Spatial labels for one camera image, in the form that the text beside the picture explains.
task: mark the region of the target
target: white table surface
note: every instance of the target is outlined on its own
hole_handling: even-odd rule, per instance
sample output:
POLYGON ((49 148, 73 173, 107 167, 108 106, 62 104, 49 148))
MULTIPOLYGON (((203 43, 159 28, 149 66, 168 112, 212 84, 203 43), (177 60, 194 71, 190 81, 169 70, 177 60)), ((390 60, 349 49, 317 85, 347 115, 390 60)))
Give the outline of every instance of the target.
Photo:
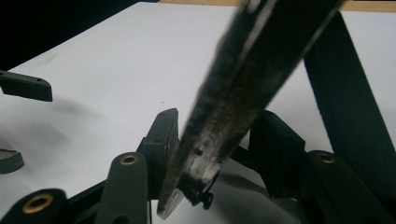
MULTIPOLYGON (((135 151, 165 109, 178 109, 182 134, 234 11, 139 3, 10 70, 46 79, 54 101, 0 96, 0 148, 20 151, 25 161, 0 175, 0 217, 33 191, 57 188, 71 197, 104 180, 111 161, 135 151)), ((343 16, 395 141, 396 14, 343 16)), ((268 109, 306 150, 331 151, 301 64, 268 109)), ((208 211, 184 200, 167 220, 153 213, 153 223, 299 223, 294 202, 268 199, 259 175, 236 162, 225 165, 213 192, 208 211)))

